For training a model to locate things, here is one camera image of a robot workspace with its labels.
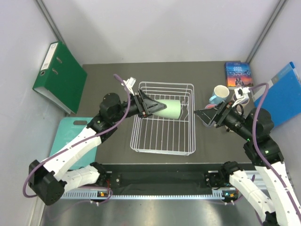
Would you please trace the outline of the cream ceramic mug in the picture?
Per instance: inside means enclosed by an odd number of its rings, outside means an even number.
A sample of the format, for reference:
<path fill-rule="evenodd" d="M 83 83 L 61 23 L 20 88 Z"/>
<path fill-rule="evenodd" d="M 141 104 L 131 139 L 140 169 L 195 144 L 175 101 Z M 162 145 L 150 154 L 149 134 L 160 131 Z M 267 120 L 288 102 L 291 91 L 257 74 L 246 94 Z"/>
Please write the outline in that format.
<path fill-rule="evenodd" d="M 225 126 L 225 129 L 227 132 L 233 132 L 231 129 L 229 129 L 227 126 Z"/>

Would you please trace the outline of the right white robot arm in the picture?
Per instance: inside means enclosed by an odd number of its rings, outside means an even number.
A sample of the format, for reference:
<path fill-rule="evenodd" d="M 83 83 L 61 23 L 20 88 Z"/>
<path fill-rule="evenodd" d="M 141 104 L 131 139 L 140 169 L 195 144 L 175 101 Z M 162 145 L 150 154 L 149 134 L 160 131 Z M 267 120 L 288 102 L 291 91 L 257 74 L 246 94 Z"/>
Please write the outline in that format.
<path fill-rule="evenodd" d="M 225 126 L 246 141 L 243 149 L 269 194 L 266 195 L 235 161 L 224 163 L 215 175 L 207 176 L 208 185 L 212 189 L 235 187 L 264 226 L 299 226 L 301 205 L 289 181 L 281 150 L 270 136 L 274 127 L 270 113 L 257 107 L 244 117 L 233 102 L 225 101 L 194 113 L 205 125 Z"/>

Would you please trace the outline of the pink cup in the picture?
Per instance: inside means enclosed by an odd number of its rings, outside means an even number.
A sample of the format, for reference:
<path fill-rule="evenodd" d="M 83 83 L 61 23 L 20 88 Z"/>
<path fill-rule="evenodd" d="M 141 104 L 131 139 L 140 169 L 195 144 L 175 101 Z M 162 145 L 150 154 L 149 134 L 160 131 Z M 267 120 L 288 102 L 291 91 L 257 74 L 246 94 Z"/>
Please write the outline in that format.
<path fill-rule="evenodd" d="M 210 108 L 214 108 L 215 106 L 216 106 L 216 104 L 208 104 L 205 108 L 210 109 Z"/>

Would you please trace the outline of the green cup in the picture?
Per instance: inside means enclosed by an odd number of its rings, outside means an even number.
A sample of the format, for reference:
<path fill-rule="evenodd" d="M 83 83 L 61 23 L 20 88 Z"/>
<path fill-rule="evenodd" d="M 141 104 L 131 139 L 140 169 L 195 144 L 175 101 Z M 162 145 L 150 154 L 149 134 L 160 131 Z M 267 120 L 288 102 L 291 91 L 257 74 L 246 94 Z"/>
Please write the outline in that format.
<path fill-rule="evenodd" d="M 168 119 L 173 119 L 177 120 L 180 118 L 181 114 L 181 102 L 180 100 L 171 100 L 171 99 L 157 99 L 162 104 L 166 105 L 166 108 L 155 112 L 155 116 L 163 117 L 163 118 L 168 118 Z"/>

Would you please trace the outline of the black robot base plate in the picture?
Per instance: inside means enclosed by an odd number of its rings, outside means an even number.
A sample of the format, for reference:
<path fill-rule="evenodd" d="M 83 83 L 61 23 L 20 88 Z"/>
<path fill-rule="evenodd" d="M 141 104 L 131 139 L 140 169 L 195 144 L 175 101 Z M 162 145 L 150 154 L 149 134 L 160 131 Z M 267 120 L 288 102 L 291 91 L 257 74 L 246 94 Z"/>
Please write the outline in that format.
<path fill-rule="evenodd" d="M 253 170 L 249 163 L 97 164 L 100 176 L 89 186 L 115 195 L 195 195 L 231 187 L 230 170 Z"/>

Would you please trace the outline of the purple cup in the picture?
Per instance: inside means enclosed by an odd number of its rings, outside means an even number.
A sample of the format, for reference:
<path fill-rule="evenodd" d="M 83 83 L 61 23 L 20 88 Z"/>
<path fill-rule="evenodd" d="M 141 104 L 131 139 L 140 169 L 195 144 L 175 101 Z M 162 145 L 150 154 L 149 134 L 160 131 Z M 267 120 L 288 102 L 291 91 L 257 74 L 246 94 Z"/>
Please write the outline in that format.
<path fill-rule="evenodd" d="M 213 126 L 214 126 L 214 122 L 212 122 L 210 125 L 207 125 L 205 122 L 203 122 L 203 125 L 204 125 L 205 127 L 210 128 L 210 127 L 213 127 Z"/>

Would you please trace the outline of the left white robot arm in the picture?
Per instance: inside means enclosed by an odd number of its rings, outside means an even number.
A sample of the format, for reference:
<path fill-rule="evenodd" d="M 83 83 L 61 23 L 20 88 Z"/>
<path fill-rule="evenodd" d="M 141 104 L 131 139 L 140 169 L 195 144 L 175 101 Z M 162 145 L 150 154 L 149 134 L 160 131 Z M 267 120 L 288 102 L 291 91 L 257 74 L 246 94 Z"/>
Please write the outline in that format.
<path fill-rule="evenodd" d="M 99 113 L 71 142 L 45 160 L 34 160 L 29 165 L 24 187 L 30 187 L 49 206 L 72 189 L 89 184 L 103 186 L 107 176 L 101 164 L 93 162 L 80 169 L 70 168 L 107 140 L 125 118 L 135 115 L 147 118 L 166 108 L 166 104 L 148 97 L 142 90 L 136 95 L 128 93 L 124 102 L 116 93 L 106 94 Z"/>

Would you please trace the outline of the light blue mug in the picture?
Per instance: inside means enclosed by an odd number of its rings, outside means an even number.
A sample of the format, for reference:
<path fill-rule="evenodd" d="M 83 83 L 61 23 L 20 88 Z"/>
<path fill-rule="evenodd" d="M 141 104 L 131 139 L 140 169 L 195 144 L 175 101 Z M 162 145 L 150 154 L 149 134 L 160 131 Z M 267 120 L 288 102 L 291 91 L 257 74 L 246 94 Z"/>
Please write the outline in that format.
<path fill-rule="evenodd" d="M 218 85 L 214 88 L 212 96 L 209 98 L 210 104 L 218 105 L 222 101 L 225 101 L 230 94 L 229 89 L 226 86 Z"/>

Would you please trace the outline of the clear pink glass mug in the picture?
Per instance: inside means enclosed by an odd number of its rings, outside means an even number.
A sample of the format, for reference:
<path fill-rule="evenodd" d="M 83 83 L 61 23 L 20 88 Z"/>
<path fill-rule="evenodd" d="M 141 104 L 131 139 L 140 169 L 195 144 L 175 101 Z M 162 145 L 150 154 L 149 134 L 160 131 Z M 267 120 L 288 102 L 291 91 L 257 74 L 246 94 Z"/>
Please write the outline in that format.
<path fill-rule="evenodd" d="M 240 107 L 244 108 L 249 103 L 250 99 L 249 99 L 249 97 L 240 97 L 238 99 L 236 96 L 236 93 L 234 93 L 232 95 L 232 101 L 235 103 L 235 106 L 240 106 Z"/>

